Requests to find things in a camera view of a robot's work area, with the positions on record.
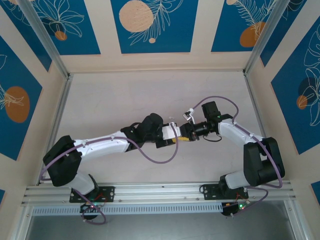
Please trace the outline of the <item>black electronics board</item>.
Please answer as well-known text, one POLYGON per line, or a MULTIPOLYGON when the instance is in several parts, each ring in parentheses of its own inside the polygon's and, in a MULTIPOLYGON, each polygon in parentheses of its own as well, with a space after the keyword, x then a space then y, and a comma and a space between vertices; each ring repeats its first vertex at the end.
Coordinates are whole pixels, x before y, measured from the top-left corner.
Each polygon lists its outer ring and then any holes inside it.
POLYGON ((92 222, 98 217, 100 217, 101 220, 105 220, 105 217, 95 207, 88 203, 82 204, 79 212, 84 222, 92 222))
POLYGON ((222 203, 222 215, 233 218, 251 204, 250 201, 222 203))

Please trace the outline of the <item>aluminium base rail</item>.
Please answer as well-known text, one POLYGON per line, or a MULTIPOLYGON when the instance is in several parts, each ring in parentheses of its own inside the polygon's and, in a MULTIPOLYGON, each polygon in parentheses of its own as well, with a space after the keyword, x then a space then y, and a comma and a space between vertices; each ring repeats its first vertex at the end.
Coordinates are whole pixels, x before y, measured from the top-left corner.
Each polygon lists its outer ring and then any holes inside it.
MULTIPOLYGON (((102 186, 115 187, 114 193, 106 197, 114 204, 168 204, 203 202, 200 191, 202 182, 174 183, 102 183, 102 186)), ((259 186, 247 189, 249 200, 257 201, 268 191, 267 201, 294 200, 296 194, 290 181, 286 180, 282 188, 259 186)), ((54 187, 44 183, 27 186, 21 201, 22 206, 66 205, 71 197, 68 187, 54 187)))

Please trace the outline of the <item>aluminium table edge rail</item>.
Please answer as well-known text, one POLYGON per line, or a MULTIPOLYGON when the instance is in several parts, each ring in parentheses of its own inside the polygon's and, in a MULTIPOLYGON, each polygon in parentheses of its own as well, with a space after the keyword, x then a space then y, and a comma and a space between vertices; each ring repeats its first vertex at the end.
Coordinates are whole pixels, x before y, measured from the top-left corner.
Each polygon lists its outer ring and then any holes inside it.
POLYGON ((64 110, 65 110, 65 106, 66 106, 66 103, 68 100, 68 96, 69 96, 69 92, 70 92, 73 78, 74 78, 74 74, 70 73, 68 75, 68 78, 65 81, 64 86, 63 86, 62 93, 61 93, 61 96, 60 96, 60 99, 59 99, 59 102, 58 102, 58 105, 57 105, 57 108, 56 108, 56 111, 54 114, 53 125, 52 125, 51 132, 49 135, 48 143, 46 145, 46 149, 44 150, 44 154, 46 154, 52 148, 52 146, 55 144, 56 137, 57 137, 58 130, 60 127, 60 123, 61 123, 61 119, 62 119, 64 110))

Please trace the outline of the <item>aluminium upright frame post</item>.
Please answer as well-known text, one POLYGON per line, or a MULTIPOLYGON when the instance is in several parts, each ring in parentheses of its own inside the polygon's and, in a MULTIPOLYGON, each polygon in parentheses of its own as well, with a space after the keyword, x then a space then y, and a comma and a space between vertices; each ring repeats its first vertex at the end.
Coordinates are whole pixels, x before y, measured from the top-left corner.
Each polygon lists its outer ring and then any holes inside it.
POLYGON ((61 56, 54 45, 50 35, 48 34, 45 26, 40 20, 38 14, 36 13, 32 3, 29 0, 16 0, 18 6, 20 7, 25 18, 29 22, 37 38, 40 40, 41 44, 45 48, 46 52, 50 56, 51 60, 57 67, 60 74, 66 79, 69 79, 70 73, 67 70, 65 64, 63 63, 61 56))
POLYGON ((274 7, 243 69, 245 76, 249 75, 257 60, 262 62, 263 67, 267 66, 306 2, 307 0, 272 0, 274 7))

